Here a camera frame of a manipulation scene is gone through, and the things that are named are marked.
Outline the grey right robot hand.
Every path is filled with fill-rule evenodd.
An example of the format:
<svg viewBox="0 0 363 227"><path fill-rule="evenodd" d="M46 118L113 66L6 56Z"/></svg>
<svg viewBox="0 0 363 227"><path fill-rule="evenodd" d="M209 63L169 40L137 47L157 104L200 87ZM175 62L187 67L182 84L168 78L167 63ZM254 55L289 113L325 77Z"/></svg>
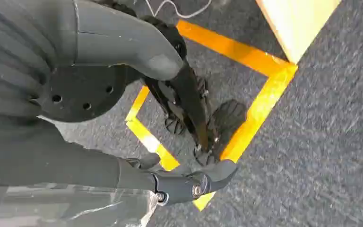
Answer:
<svg viewBox="0 0 363 227"><path fill-rule="evenodd" d="M128 160L67 142L41 119L37 102L65 64L124 63L176 79L187 63L153 25L88 0L0 0L0 183L64 183L163 192L177 203L227 186L237 165L221 161L188 175L162 176Z"/></svg>

